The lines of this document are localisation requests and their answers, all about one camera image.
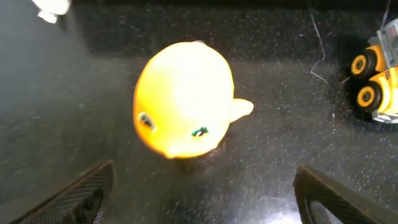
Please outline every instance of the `black tire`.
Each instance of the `black tire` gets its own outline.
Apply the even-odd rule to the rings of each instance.
[[[356,63],[357,58],[363,56],[365,61]],[[373,50],[366,49],[361,55],[358,55],[351,64],[351,76],[358,81],[367,81],[376,74],[377,55]]]
[[[356,104],[362,112],[372,113],[380,107],[382,99],[383,91],[380,84],[370,81],[359,91]]]

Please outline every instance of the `yellow toy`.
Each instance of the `yellow toy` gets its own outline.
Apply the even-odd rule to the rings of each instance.
[[[134,92],[139,137],[166,158],[200,156],[217,147],[230,122],[253,104],[234,99],[228,63],[202,42],[182,42],[149,60]]]
[[[373,120],[398,124],[398,19],[377,31],[351,64],[352,77],[367,84],[357,96],[358,108]]]

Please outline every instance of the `white object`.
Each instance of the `white object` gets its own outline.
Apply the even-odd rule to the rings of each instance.
[[[58,15],[65,15],[72,0],[33,0],[40,11],[37,16],[47,22],[55,23]]]

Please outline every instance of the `dark floor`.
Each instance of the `dark floor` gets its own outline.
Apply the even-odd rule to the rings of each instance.
[[[350,60],[382,11],[78,4],[57,24],[30,1],[1,1],[0,203],[114,159],[106,223],[300,223],[292,181],[309,164],[398,210],[398,126],[360,121]],[[389,18],[398,16],[392,12]],[[162,48],[203,40],[255,107],[224,147],[170,161],[137,138],[132,94]]]

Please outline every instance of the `toy truck bumper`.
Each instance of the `toy truck bumper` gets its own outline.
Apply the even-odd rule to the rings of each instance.
[[[378,111],[373,111],[372,113],[373,120],[387,123],[387,124],[398,124],[398,114],[397,115],[389,115],[379,113]]]

